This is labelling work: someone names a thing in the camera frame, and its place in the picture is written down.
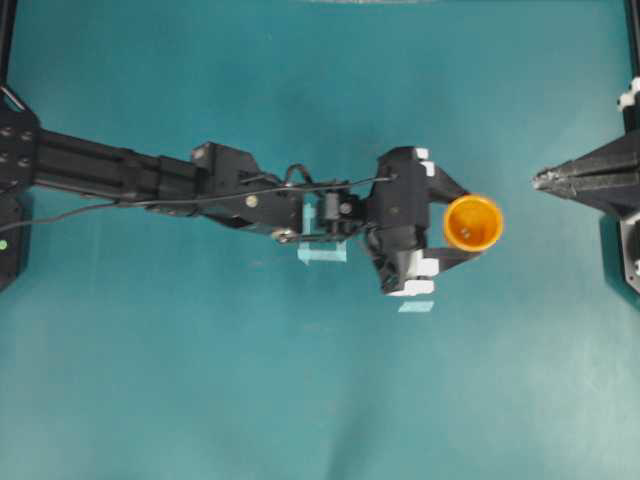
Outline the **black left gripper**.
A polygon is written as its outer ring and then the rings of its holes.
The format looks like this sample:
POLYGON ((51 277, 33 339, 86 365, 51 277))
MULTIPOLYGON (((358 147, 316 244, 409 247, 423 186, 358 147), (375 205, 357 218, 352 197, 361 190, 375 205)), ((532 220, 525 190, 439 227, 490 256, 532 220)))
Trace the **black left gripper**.
POLYGON ((429 161, 424 147, 397 147, 377 160, 376 182, 365 201, 365 245, 383 294, 428 295, 432 278, 483 252, 427 248, 429 199, 450 204, 470 192, 429 161))

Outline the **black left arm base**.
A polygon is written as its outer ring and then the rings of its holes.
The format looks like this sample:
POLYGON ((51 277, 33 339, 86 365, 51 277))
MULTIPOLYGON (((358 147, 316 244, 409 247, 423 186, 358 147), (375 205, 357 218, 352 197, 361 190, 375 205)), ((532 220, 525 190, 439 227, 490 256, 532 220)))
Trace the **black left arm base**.
POLYGON ((29 226, 9 224, 31 219, 30 203, 24 193, 33 185, 36 164, 36 140, 39 134, 36 115, 6 85, 1 87, 1 291, 5 291, 26 267, 29 226))

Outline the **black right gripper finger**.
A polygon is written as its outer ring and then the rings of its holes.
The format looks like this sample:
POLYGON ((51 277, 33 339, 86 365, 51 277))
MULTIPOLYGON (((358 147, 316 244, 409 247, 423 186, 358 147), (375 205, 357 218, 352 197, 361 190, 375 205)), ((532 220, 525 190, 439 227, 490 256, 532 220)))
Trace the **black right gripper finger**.
POLYGON ((591 181, 584 183, 577 179, 534 179, 533 187, 540 192, 589 206, 611 216, 628 216, 639 210, 638 184, 596 185, 591 181))
POLYGON ((627 133, 579 158, 543 169, 534 176, 533 185, 554 186, 563 180, 629 173, 638 168, 639 134, 627 133))

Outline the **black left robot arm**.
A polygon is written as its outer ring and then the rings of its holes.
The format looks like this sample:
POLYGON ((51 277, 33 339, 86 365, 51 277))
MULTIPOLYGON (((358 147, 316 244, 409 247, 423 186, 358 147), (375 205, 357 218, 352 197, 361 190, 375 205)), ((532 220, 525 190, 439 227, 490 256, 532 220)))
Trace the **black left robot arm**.
POLYGON ((43 131, 29 181, 206 218, 281 244, 359 235, 388 296, 432 292, 438 274, 484 253, 503 229, 492 201, 463 188, 419 147, 380 156, 363 197, 354 181, 317 182, 301 164, 277 176, 261 170, 250 153, 226 145, 203 144, 182 161, 43 131))

